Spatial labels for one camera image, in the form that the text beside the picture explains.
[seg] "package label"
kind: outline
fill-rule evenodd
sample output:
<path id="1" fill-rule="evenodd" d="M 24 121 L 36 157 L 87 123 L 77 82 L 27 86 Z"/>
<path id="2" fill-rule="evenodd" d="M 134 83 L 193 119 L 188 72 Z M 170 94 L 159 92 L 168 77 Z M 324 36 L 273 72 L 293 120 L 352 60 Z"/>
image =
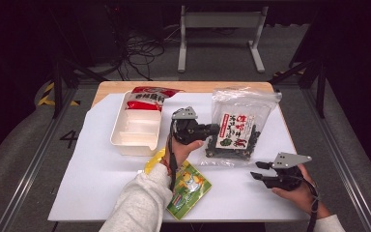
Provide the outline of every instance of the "package label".
<path id="1" fill-rule="evenodd" d="M 215 147 L 246 149 L 254 127 L 254 116 L 252 115 L 223 113 Z"/>

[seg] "clear plastic bag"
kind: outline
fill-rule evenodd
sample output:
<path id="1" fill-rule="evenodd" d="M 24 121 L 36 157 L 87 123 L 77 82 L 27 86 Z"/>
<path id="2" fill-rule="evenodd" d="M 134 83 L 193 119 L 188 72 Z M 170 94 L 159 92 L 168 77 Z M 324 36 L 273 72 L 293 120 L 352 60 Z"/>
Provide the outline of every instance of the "clear plastic bag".
<path id="1" fill-rule="evenodd" d="M 213 124 L 219 124 L 220 131 L 210 137 L 200 165 L 249 164 L 268 116 L 281 99 L 281 93 L 249 87 L 215 89 Z"/>

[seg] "metal frame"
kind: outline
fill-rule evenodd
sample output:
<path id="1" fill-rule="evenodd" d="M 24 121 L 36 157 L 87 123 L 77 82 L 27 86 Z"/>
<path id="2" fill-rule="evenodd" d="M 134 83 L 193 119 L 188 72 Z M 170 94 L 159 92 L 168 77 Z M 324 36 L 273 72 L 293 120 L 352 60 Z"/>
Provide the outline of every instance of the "metal frame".
<path id="1" fill-rule="evenodd" d="M 258 52 L 258 43 L 267 17 L 267 11 L 268 7 L 263 7 L 261 12 L 188 13 L 186 12 L 186 7 L 182 6 L 178 72 L 184 73 L 186 71 L 186 28 L 238 27 L 255 28 L 254 40 L 248 41 L 248 45 L 258 73 L 263 73 L 265 68 Z"/>

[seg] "sleeve cuff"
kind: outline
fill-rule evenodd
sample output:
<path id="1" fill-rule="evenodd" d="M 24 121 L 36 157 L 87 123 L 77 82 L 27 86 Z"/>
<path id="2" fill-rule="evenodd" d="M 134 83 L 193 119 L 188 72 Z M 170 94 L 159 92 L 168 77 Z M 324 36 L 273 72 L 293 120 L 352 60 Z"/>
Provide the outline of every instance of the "sleeve cuff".
<path id="1" fill-rule="evenodd" d="M 171 182 L 171 178 L 168 176 L 167 167 L 161 163 L 157 163 L 153 167 L 152 171 L 149 173 L 149 178 L 157 184 L 167 188 Z"/>

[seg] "black cable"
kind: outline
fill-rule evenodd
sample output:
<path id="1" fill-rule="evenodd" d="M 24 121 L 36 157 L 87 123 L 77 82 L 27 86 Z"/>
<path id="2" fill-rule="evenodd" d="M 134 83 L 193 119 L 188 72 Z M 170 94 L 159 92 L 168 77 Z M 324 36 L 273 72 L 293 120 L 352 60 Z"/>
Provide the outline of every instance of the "black cable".
<path id="1" fill-rule="evenodd" d="M 174 127 L 175 120 L 171 120 L 170 124 L 170 132 L 168 134 L 168 152 L 170 153 L 170 169 L 171 169 L 171 184 L 170 190 L 174 190 L 174 186 L 176 185 L 176 173 L 177 173 L 177 160 L 176 156 L 173 153 L 173 127 Z"/>
<path id="2" fill-rule="evenodd" d="M 292 178 L 292 179 L 301 180 L 304 183 L 306 183 L 306 185 L 308 186 L 309 191 L 311 192 L 311 194 L 314 198 L 314 201 L 312 202 L 312 205 L 311 205 L 311 217 L 309 219 L 308 228 L 306 229 L 306 232 L 312 232 L 315 228 L 316 217 L 317 217 L 317 214 L 318 214 L 318 206 L 319 206 L 319 193 L 316 189 L 316 185 L 315 186 L 312 185 L 311 183 L 309 183 L 308 181 L 306 181 L 304 178 L 301 178 L 301 177 L 285 176 L 285 178 Z"/>

